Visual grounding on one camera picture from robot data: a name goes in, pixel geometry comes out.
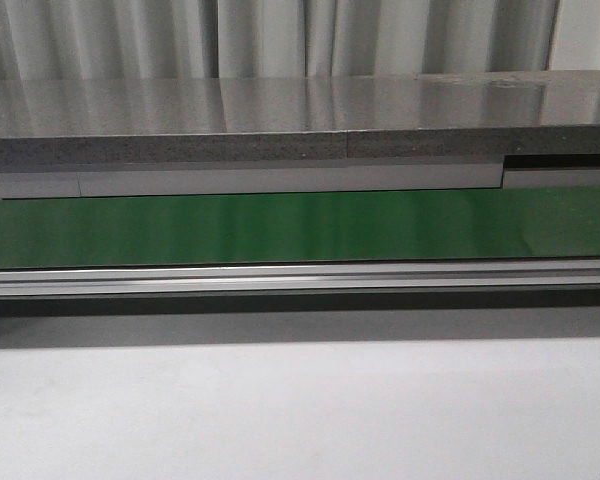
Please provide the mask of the grey cabinet panel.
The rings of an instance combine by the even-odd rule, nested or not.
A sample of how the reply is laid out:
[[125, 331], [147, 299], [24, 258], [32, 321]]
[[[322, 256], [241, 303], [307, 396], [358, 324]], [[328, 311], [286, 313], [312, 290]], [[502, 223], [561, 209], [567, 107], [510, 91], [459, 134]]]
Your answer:
[[0, 167], [0, 199], [600, 186], [600, 154]]

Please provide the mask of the grey speckled stone counter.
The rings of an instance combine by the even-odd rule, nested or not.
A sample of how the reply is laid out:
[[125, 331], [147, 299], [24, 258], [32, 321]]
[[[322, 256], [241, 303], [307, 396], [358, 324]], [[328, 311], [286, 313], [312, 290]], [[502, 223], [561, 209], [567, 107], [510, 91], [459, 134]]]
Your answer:
[[600, 71], [0, 80], [0, 169], [600, 154]]

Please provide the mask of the green conveyor belt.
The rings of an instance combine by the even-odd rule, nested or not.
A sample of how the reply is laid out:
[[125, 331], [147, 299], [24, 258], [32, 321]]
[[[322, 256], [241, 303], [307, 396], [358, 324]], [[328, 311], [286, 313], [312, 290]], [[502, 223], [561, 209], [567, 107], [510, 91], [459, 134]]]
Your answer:
[[0, 269], [600, 256], [600, 186], [0, 200]]

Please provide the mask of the white pleated curtain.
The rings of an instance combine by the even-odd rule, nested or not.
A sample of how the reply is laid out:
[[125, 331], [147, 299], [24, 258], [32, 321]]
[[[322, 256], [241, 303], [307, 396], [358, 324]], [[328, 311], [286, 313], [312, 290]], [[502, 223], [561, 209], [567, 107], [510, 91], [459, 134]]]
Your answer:
[[600, 1], [0, 1], [0, 79], [600, 70]]

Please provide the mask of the aluminium conveyor side rail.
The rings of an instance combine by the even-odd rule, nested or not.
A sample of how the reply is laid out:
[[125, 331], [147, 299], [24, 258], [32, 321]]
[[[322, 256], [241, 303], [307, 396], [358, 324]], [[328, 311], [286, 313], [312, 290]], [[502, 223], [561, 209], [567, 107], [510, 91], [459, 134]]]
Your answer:
[[600, 286], [600, 258], [0, 271], [0, 298], [569, 286]]

